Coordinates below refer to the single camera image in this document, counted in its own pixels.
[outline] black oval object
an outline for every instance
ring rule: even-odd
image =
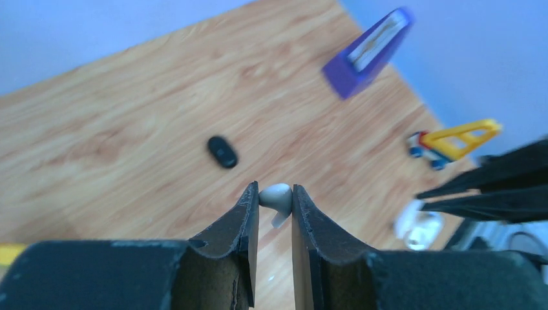
[[[207,142],[207,148],[219,165],[224,168],[233,168],[238,163],[236,152],[223,137],[211,137]]]

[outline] wood grain surface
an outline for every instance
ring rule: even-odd
[[[261,0],[1,98],[0,240],[188,238],[257,180],[302,184],[350,233],[401,248],[391,224],[413,194],[470,164],[406,155],[438,124],[390,67],[337,98],[320,69],[360,33],[334,0]],[[216,134],[234,169],[209,157]],[[291,227],[273,215],[261,209],[257,309],[291,309]]]

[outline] toy crane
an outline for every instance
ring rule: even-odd
[[[428,158],[434,170],[441,170],[495,137],[501,128],[494,119],[484,119],[435,132],[419,131],[407,139],[409,153]]]

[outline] wireless earbud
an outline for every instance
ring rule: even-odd
[[[293,192],[287,184],[274,184],[258,194],[258,204],[278,211],[272,219],[272,226],[280,228],[291,215]]]

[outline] white label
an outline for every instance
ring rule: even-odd
[[[375,31],[348,54],[348,60],[353,63],[356,71],[365,69],[373,58],[407,25],[409,25],[409,21],[400,11],[390,14]]]

